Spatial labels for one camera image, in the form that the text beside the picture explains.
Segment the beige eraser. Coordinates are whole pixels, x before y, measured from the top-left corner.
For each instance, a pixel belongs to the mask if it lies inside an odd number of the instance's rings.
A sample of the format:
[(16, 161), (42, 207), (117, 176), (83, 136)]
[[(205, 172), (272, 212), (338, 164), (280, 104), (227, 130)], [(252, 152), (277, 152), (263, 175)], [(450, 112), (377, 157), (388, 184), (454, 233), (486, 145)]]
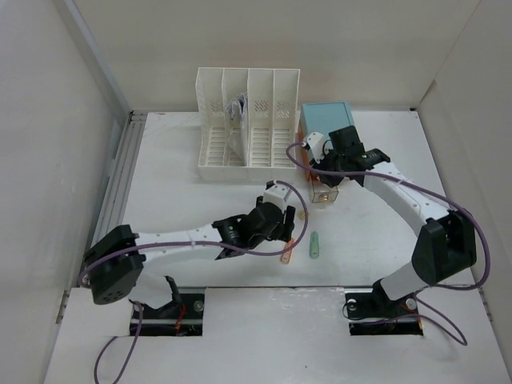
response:
[(300, 211), (298, 213), (298, 217), (301, 219), (301, 220), (305, 220), (306, 218), (308, 218), (310, 216), (310, 213), (309, 212), (305, 212), (305, 211)]

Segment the drawer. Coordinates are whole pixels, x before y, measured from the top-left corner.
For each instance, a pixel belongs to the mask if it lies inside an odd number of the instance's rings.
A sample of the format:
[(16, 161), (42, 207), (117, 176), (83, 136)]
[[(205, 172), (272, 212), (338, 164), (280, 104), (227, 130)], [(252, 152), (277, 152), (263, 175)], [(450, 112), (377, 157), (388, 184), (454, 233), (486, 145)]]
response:
[(310, 200), (312, 203), (327, 204), (334, 203), (339, 194), (338, 188), (329, 187), (319, 180), (310, 181)]

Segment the white Canon manual booklet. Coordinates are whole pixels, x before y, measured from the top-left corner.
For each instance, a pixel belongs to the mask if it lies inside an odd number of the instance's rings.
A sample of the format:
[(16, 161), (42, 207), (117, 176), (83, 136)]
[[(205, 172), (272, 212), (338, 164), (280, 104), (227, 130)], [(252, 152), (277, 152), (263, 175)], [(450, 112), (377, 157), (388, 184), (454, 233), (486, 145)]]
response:
[(246, 164), (248, 147), (248, 95), (242, 92), (231, 99), (226, 107), (231, 131), (227, 137), (228, 147)]

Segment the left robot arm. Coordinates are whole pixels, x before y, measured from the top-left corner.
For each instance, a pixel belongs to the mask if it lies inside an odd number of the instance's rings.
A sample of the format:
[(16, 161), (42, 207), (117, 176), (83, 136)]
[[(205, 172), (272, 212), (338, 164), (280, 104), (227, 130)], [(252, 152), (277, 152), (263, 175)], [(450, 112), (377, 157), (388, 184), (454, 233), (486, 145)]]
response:
[(85, 254), (82, 277), (93, 302), (107, 305), (128, 298), (144, 270), (173, 262), (216, 261), (245, 254), (263, 256), (263, 242), (291, 240), (295, 208), (282, 209), (259, 198), (248, 214), (167, 234), (136, 234), (129, 225), (112, 229)]

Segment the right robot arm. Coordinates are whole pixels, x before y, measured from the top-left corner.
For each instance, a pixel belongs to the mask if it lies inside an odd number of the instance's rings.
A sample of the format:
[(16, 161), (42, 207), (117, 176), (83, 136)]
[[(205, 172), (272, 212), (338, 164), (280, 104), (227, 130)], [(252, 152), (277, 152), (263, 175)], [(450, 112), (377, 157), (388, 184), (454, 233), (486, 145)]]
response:
[(306, 146), (310, 165), (323, 183), (337, 186), (344, 178), (355, 180), (390, 206), (417, 237), (411, 260), (374, 284), (370, 304), (376, 313), (388, 315), (409, 294), (476, 263), (474, 225), (467, 216), (409, 186), (387, 154), (365, 149), (354, 126), (328, 135), (312, 132)]

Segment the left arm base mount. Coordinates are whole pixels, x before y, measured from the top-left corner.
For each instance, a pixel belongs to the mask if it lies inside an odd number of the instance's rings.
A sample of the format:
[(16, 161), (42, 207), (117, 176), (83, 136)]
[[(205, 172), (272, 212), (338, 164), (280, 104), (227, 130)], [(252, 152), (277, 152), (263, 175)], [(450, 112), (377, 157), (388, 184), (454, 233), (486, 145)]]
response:
[(142, 324), (139, 312), (134, 310), (129, 324), (131, 336), (140, 327), (140, 336), (146, 337), (200, 337), (203, 332), (203, 315), (206, 291), (203, 288), (178, 288), (176, 281), (165, 276), (166, 298), (163, 306), (154, 309), (142, 305)]

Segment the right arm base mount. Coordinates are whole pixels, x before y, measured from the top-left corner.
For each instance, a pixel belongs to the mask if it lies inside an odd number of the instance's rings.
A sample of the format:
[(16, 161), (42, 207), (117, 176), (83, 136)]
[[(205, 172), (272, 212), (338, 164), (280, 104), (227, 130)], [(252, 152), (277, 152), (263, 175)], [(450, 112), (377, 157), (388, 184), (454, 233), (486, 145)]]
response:
[(351, 336), (423, 336), (416, 298), (409, 294), (390, 301), (371, 287), (344, 293), (343, 315), (349, 320)]

